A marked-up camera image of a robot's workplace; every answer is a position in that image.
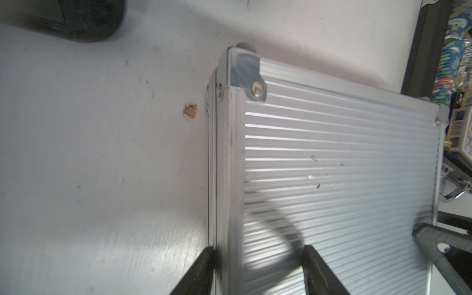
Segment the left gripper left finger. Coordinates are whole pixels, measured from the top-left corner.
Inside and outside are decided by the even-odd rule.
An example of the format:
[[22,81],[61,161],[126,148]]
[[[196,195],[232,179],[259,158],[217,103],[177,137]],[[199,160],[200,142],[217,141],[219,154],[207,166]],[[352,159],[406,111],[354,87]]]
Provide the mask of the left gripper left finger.
[[213,247],[204,248],[170,295],[210,295],[213,286],[215,255]]

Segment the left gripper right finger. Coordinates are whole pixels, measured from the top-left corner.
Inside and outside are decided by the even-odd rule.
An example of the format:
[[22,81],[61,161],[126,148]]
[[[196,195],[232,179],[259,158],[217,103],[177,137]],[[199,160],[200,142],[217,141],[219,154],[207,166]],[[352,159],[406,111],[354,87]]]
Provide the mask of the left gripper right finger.
[[304,246],[301,265],[307,295],[350,294],[312,245]]

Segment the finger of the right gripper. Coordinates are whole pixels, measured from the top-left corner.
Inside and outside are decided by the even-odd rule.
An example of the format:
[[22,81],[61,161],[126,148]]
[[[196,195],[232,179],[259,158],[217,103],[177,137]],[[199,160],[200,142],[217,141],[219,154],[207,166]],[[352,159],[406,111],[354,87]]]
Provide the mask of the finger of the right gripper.
[[472,293],[472,236],[422,223],[413,237],[457,295]]

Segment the small silver aluminium poker case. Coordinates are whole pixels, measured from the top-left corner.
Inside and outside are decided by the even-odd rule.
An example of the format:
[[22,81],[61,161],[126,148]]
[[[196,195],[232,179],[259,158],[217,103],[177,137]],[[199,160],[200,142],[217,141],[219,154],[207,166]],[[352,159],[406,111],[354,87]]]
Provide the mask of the small silver aluminium poker case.
[[207,86],[216,295],[303,295],[315,248],[352,295],[427,295],[440,107],[227,48]]

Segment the black poker case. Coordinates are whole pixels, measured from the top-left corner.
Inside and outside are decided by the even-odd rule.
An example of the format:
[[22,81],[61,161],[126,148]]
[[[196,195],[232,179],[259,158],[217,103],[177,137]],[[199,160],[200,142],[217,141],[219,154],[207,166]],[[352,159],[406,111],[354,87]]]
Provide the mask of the black poker case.
[[445,125],[442,179],[453,202],[472,191],[472,3],[422,1],[401,93],[438,104]]

